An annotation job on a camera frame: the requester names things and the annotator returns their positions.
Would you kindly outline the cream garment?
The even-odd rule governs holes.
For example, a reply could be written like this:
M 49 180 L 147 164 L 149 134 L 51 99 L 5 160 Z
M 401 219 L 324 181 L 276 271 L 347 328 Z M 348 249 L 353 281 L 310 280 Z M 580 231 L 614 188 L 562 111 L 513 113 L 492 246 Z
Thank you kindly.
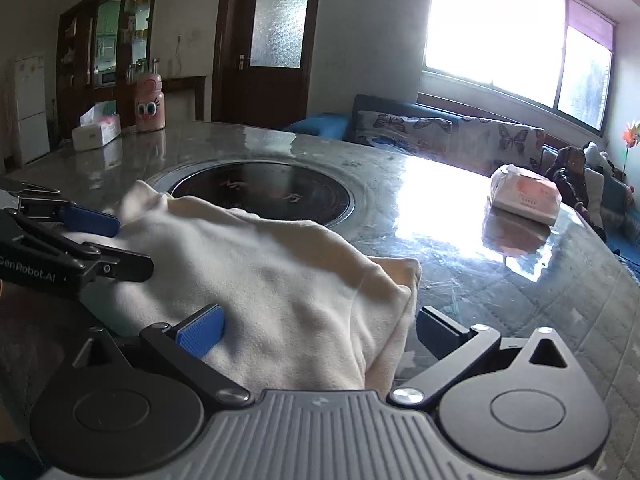
M 81 303 L 132 336 L 224 309 L 205 362 L 251 392 L 390 390 L 416 313 L 420 264 L 376 258 L 312 221 L 268 220 L 137 182 L 117 211 L 116 248 L 148 255 L 142 283 L 106 278 Z

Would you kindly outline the white refrigerator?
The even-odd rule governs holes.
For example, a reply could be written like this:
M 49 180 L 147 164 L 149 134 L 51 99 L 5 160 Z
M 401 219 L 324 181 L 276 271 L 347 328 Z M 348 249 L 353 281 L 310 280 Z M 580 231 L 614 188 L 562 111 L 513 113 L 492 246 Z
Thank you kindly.
M 12 82 L 15 157 L 24 167 L 50 152 L 44 56 L 16 60 Z

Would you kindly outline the white tissue box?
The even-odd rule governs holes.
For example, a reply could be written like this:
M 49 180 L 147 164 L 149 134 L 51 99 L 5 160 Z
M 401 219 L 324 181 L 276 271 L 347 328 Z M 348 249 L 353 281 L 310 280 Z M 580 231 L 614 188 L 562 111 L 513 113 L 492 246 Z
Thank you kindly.
M 103 148 L 122 134 L 115 101 L 96 103 L 79 118 L 73 128 L 72 140 L 76 152 Z

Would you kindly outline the pink cartoon thermos bottle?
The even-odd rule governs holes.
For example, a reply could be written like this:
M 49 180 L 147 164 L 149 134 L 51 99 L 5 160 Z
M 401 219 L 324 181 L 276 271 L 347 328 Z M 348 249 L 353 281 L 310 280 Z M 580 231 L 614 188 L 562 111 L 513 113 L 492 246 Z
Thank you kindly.
M 136 126 L 139 132 L 153 132 L 165 128 L 165 98 L 162 77 L 145 74 L 136 83 L 134 90 Z

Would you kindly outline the dark wooden display cabinet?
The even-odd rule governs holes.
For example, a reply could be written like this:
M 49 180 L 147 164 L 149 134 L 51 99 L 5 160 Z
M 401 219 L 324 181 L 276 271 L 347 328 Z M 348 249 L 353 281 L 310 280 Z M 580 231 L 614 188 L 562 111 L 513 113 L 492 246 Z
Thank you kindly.
M 134 77 L 212 80 L 218 0 L 63 0 L 55 49 L 55 125 L 64 138 L 96 102 L 134 124 Z

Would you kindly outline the round black induction cooktop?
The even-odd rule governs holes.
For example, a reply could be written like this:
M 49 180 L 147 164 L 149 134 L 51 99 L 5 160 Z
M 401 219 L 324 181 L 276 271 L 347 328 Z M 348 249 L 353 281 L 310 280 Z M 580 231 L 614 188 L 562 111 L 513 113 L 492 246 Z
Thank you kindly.
M 312 220 L 338 232 L 367 218 L 366 186 L 341 168 L 292 158 L 203 160 L 167 169 L 148 180 L 157 192 L 193 196 L 270 220 Z

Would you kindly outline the pink white tissue pack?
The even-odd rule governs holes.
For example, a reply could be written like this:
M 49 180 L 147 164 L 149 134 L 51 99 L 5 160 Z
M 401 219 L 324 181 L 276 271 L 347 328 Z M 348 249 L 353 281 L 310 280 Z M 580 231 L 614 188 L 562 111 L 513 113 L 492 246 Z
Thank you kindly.
M 491 206 L 554 226 L 559 217 L 562 197 L 556 185 L 532 170 L 502 165 L 490 177 Z

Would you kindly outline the blue sofa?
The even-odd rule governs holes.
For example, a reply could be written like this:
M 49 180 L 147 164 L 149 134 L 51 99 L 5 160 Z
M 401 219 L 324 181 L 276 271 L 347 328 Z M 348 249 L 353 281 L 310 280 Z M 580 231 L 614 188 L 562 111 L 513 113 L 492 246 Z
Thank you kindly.
M 322 113 L 285 130 L 436 160 L 485 176 L 505 164 L 545 174 L 560 154 L 541 128 L 364 94 L 354 99 L 350 116 Z

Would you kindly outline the child in dark jacket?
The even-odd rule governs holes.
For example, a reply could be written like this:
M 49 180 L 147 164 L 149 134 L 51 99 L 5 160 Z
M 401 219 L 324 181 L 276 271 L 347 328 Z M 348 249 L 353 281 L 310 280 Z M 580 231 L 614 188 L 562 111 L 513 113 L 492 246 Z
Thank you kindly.
M 600 239 L 606 241 L 605 230 L 597 226 L 588 212 L 589 198 L 585 179 L 585 154 L 579 148 L 566 146 L 558 151 L 558 156 L 547 169 L 544 176 L 554 182 L 558 188 L 562 202 L 577 211 L 591 226 Z

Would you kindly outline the white plush toy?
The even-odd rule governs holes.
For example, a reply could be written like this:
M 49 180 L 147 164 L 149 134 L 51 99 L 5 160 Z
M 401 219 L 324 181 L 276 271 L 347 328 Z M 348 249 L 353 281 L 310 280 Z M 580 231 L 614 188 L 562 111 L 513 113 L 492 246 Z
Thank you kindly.
M 608 163 L 608 154 L 601 151 L 597 144 L 589 142 L 582 148 L 582 151 L 585 155 L 587 167 L 592 170 L 601 170 L 604 174 L 611 171 L 611 166 Z

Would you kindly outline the right butterfly print cushion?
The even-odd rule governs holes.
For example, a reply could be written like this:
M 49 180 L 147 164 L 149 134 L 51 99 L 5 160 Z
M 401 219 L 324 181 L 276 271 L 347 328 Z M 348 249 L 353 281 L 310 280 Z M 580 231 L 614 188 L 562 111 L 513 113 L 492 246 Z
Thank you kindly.
M 538 172 L 545 140 L 546 132 L 541 128 L 462 117 L 451 133 L 447 160 L 487 177 L 509 164 Z

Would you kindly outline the butterfly print cushion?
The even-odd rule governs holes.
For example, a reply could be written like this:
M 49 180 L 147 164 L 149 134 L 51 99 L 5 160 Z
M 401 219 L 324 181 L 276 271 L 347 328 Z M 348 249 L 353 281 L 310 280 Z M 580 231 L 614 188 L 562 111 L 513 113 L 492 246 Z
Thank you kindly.
M 354 139 L 357 143 L 414 156 L 442 156 L 448 152 L 454 125 L 433 117 L 407 117 L 362 110 Z
M 487 177 L 509 164 L 538 172 L 545 140 L 546 132 L 541 128 L 462 117 L 451 133 L 447 160 Z

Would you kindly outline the left butterfly print cushion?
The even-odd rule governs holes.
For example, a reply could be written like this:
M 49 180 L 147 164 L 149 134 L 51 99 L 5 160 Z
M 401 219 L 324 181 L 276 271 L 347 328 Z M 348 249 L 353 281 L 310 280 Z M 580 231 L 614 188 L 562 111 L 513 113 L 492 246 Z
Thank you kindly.
M 362 110 L 354 139 L 357 143 L 414 156 L 442 156 L 448 152 L 454 125 L 433 117 L 407 117 Z

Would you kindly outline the dark wooden glass door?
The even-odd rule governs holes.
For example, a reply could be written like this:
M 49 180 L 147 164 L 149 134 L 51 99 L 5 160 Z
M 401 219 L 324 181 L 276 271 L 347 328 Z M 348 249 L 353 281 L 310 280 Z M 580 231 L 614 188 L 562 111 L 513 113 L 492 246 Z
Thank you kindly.
M 319 0 L 219 0 L 215 122 L 280 130 L 307 113 Z

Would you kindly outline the large window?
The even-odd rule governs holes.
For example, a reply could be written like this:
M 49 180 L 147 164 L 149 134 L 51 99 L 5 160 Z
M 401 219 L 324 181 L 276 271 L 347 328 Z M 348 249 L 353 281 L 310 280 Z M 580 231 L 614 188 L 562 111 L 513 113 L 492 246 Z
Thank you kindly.
M 615 29 L 578 0 L 431 0 L 424 65 L 600 131 Z

